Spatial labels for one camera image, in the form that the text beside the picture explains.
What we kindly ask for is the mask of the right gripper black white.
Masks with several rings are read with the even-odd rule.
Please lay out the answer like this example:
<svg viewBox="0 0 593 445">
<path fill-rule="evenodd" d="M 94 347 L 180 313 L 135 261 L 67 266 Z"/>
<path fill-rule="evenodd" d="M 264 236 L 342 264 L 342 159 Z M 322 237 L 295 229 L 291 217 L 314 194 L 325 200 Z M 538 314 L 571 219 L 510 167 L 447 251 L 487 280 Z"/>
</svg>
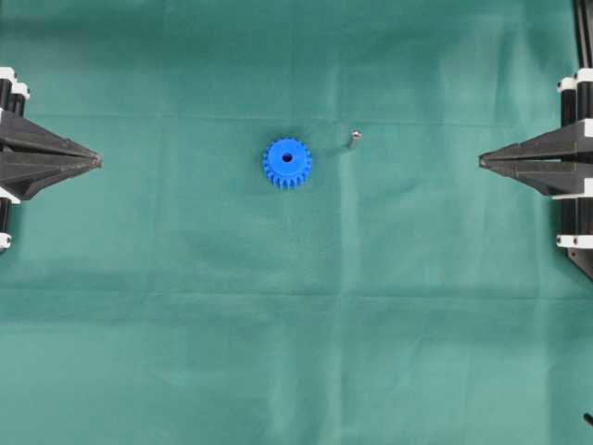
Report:
<svg viewBox="0 0 593 445">
<path fill-rule="evenodd" d="M 526 184 L 561 204 L 557 246 L 578 268 L 592 267 L 592 69 L 559 83 L 561 125 L 479 157 L 479 166 Z M 571 157 L 576 162 L 533 161 Z"/>
</svg>

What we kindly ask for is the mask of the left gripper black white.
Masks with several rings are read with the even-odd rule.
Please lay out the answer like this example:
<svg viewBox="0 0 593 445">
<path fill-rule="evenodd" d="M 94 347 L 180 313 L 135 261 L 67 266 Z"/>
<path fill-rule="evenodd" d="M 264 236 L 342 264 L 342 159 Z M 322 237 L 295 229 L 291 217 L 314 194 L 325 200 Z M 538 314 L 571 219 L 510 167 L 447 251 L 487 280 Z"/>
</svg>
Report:
<svg viewBox="0 0 593 445">
<path fill-rule="evenodd" d="M 9 216 L 12 205 L 30 200 L 51 185 L 102 166 L 100 156 L 94 151 L 20 117 L 29 98 L 29 86 L 18 81 L 13 68 L 2 67 L 1 144 L 17 150 L 56 155 L 1 156 L 1 252 L 11 247 Z"/>
</svg>

